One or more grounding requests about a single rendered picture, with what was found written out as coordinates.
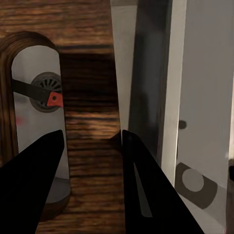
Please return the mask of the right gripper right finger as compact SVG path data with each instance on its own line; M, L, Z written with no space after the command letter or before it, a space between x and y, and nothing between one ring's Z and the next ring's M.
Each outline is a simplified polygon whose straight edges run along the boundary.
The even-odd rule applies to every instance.
M205 234L141 138L122 131L126 234ZM153 217L141 214L134 163Z

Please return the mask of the parer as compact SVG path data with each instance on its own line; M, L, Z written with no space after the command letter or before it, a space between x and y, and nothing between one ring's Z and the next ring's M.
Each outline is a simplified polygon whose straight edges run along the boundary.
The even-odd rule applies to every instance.
M12 81L14 92L41 101L45 103L47 107L60 106L63 108L62 92L53 92L15 79L12 79Z

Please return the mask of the cutting board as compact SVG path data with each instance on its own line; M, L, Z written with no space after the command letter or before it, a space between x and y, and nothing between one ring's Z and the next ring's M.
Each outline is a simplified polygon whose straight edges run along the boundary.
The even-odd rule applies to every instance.
M11 66L36 45L59 54L71 192L35 234L126 234L110 0L0 0L0 168L19 154Z

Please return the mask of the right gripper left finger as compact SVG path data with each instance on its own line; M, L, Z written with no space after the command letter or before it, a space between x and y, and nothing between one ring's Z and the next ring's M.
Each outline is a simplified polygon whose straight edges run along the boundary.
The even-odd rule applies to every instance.
M63 150L57 130L0 168L0 234L35 234Z

